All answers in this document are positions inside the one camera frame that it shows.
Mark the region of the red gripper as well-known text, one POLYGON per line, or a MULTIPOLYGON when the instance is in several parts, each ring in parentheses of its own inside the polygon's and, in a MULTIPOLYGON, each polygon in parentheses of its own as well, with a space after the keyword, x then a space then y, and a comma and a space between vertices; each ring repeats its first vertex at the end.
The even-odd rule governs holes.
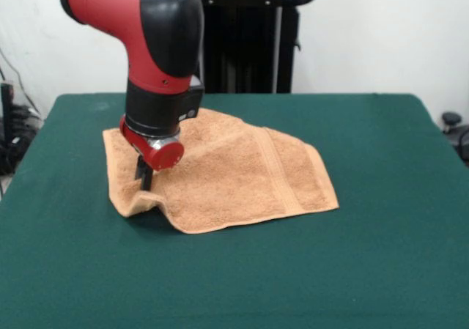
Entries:
POLYGON ((153 138, 131 130, 125 116, 119 121, 119 130, 129 145, 139 154, 135 179, 141 179, 141 190, 150 191, 153 171, 170 169, 180 162, 184 146, 179 141, 180 131, 175 136, 153 138))

